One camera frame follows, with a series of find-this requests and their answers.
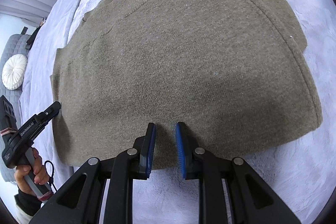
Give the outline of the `olive brown knit sweater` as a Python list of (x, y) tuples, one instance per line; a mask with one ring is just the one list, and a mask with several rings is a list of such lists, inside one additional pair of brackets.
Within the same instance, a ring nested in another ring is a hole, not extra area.
[(102, 0), (56, 52), (59, 158), (114, 157), (150, 122), (158, 169), (178, 122), (226, 158), (298, 139), (322, 123), (306, 46), (286, 0)]

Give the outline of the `round white pleated cushion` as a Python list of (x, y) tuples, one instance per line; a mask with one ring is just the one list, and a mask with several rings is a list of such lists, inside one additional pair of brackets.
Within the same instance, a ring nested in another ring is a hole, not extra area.
[(28, 58), (23, 54), (11, 56), (2, 69), (2, 83), (8, 90), (18, 89), (24, 79)]

